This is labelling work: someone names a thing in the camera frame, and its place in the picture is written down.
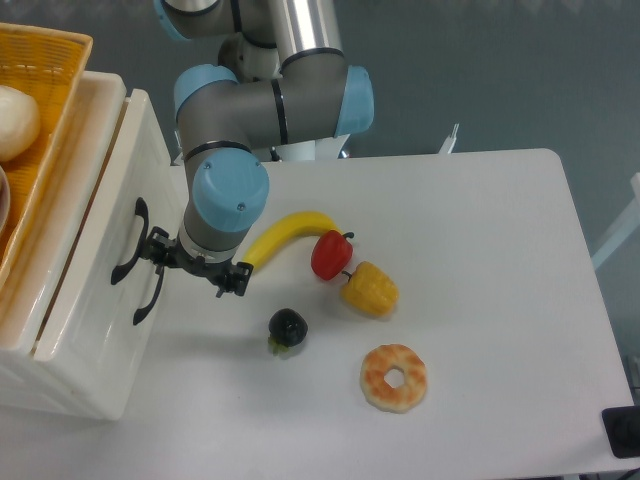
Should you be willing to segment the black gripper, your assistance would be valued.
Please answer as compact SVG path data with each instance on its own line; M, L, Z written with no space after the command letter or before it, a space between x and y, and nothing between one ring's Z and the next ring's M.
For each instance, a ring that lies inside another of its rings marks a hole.
M169 233L158 226L154 226L144 240L140 257L157 269L180 269L192 276L207 279L217 287L217 298L226 293L244 296L254 270L251 263L233 264L230 260L207 262L203 255L193 256L178 239L171 239Z

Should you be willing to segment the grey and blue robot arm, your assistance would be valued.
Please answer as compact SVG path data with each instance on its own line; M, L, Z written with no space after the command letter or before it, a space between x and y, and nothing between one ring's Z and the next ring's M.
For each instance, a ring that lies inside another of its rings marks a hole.
M342 51L330 1L158 1L160 22L181 38L241 34L276 51L267 77L242 81L204 64L174 86L174 118L189 200L177 237L156 239L153 261L243 295L251 266L233 257L261 215L269 179L259 149L366 131L374 94Z

